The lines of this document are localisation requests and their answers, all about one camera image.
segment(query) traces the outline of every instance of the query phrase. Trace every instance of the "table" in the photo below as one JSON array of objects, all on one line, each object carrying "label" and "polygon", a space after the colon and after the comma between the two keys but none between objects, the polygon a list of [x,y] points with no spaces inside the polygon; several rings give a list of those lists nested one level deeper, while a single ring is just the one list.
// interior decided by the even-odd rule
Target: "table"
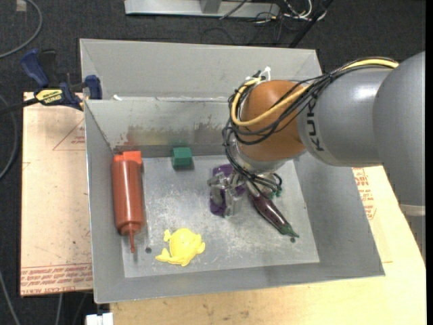
[{"label": "table", "polygon": [[[83,117],[77,110],[60,109],[24,109],[22,296],[91,289]],[[37,160],[44,155],[54,168]],[[41,184],[35,175],[47,179],[40,172],[49,173],[50,181],[30,203],[27,196]],[[386,174],[381,167],[354,169],[354,174],[360,193],[366,194],[362,197],[386,276],[112,303],[115,325],[426,324],[426,267]],[[53,205],[59,211],[47,213]]]}]

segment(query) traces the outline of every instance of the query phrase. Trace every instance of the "metal base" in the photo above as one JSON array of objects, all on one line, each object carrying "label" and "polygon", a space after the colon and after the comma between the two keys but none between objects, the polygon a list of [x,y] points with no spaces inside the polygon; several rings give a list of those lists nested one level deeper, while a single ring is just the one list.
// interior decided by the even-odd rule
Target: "metal base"
[{"label": "metal base", "polygon": [[[222,17],[236,8],[240,2],[222,1],[216,13],[205,14],[202,11],[200,0],[125,0],[124,8],[127,15],[170,15],[170,16],[197,16]],[[255,18],[259,14],[278,14],[279,8],[272,3],[245,3],[230,18]]]}]

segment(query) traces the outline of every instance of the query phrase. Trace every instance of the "robotic arm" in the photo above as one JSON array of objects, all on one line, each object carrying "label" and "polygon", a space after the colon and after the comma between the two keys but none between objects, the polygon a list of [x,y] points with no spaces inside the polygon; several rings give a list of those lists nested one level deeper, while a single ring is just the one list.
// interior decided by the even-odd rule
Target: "robotic arm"
[{"label": "robotic arm", "polygon": [[226,184],[244,181],[263,213],[281,189],[278,168],[309,152],[337,167],[383,165],[407,218],[425,216],[425,58],[366,58],[303,82],[248,78],[229,100],[223,135],[236,177]]}]

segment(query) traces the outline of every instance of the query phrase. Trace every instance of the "yellow toy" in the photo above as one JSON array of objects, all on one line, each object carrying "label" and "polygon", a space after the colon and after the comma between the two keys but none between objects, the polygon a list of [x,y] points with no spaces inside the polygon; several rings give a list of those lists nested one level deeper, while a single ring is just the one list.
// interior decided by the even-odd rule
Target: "yellow toy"
[{"label": "yellow toy", "polygon": [[181,266],[188,265],[197,254],[202,254],[206,247],[200,234],[185,228],[178,229],[173,235],[170,230],[165,230],[164,241],[170,241],[170,253],[164,248],[156,260]]}]

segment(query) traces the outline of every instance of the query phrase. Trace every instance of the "dark carpet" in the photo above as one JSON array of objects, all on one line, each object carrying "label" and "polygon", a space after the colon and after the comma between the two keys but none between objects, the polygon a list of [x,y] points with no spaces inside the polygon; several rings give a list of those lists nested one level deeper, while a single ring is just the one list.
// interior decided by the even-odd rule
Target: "dark carpet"
[{"label": "dark carpet", "polygon": [[[41,32],[24,49],[0,59],[0,95],[9,105],[20,103],[23,91],[36,89],[36,83],[24,74],[19,63],[22,55],[33,47],[55,49],[59,72],[69,72],[76,83],[81,79],[80,38],[288,47],[302,27],[290,21],[257,27],[251,21],[235,18],[126,16],[124,0],[33,1],[43,14]],[[17,12],[15,0],[0,0],[0,53],[27,40],[37,23],[37,13],[31,6],[28,5],[26,13]],[[426,0],[335,0],[326,17],[312,26],[297,47],[316,49],[323,71],[365,56],[405,60],[426,49]],[[20,140],[22,113],[16,111],[14,118]],[[9,115],[0,116],[0,172],[13,150],[13,131]],[[21,324],[54,324],[58,295],[19,296],[20,209],[21,154],[18,153],[10,170],[0,179],[0,270]],[[91,295],[65,294],[60,324],[71,324],[75,315],[76,323],[82,324],[86,313],[97,311]],[[14,324],[3,291],[0,291],[0,324]]]}]

